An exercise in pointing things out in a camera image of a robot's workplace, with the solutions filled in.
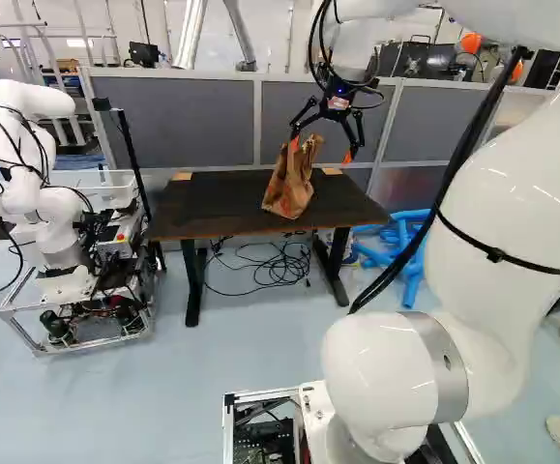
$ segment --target black strap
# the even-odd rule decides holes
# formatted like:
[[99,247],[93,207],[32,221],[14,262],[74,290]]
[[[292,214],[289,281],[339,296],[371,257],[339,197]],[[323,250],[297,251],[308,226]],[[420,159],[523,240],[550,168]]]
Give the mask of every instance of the black strap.
[[507,254],[501,248],[486,245],[480,242],[479,240],[474,239],[470,235],[465,234],[460,229],[458,229],[453,224],[451,224],[447,220],[447,218],[443,216],[443,213],[441,213],[440,210],[436,212],[436,215],[438,216],[439,219],[441,219],[441,222],[445,224],[445,227],[447,227],[456,235],[458,235],[464,242],[483,251],[486,254],[486,258],[492,261],[493,263],[500,263],[501,261],[507,261],[508,263],[512,263],[517,266],[520,266],[521,268],[530,269],[531,271],[536,271],[538,273],[560,276],[560,269],[550,268],[549,266],[542,266],[541,264],[531,263],[529,261],[525,261],[524,259],[516,258],[515,256]]

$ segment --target dark wooden tabletop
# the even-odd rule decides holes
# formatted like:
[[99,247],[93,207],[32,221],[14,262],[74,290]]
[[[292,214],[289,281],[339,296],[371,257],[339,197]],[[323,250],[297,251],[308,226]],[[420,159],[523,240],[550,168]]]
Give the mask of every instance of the dark wooden tabletop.
[[314,169],[314,195],[303,214],[286,219],[260,208],[272,171],[195,172],[170,181],[149,228],[155,241],[270,234],[385,224],[389,215],[346,175]]

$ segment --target brown paper bag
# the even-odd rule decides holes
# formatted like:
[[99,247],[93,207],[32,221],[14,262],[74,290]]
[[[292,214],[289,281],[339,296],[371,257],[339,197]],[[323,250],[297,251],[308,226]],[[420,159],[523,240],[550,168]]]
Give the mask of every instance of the brown paper bag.
[[324,142],[312,134],[299,147],[299,137],[281,146],[269,186],[264,192],[262,209],[284,218],[296,219],[308,206],[314,193],[309,178],[311,165]]

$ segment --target gray floor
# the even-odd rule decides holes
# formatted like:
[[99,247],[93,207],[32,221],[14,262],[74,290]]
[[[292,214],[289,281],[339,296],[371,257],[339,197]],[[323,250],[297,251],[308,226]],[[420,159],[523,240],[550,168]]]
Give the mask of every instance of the gray floor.
[[[0,321],[0,464],[217,464],[224,392],[320,378],[323,334],[345,309],[335,305],[315,266],[311,288],[242,298],[207,292],[199,327],[187,329],[180,253],[168,253],[167,262],[151,340],[37,360]],[[14,264],[0,244],[0,281]],[[209,274],[230,292],[251,286],[249,275],[217,268]],[[351,298],[375,275],[342,270]],[[399,309],[400,292],[394,285],[367,310]],[[415,308],[436,306],[424,288]],[[488,463],[560,462],[544,429],[546,415],[560,413],[560,339],[553,324],[538,333],[533,377],[520,401],[495,418],[467,424]]]

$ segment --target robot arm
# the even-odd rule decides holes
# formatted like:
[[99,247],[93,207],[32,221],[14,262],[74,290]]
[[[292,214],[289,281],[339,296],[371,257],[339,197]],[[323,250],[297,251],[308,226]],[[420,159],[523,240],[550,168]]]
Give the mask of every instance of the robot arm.
[[0,182],[0,218],[44,221],[37,245],[56,268],[80,264],[71,250],[78,238],[73,220],[81,207],[73,191],[48,185],[56,144],[49,132],[29,119],[71,116],[74,110],[74,100],[63,92],[0,80],[0,168],[8,170],[10,177]]
[[[560,2],[440,4],[495,40],[560,49]],[[428,424],[493,414],[520,394],[535,331],[560,297],[560,90],[478,150],[438,211],[426,274],[441,309],[350,315],[327,332],[326,388],[349,432],[330,428],[328,446],[400,462]]]

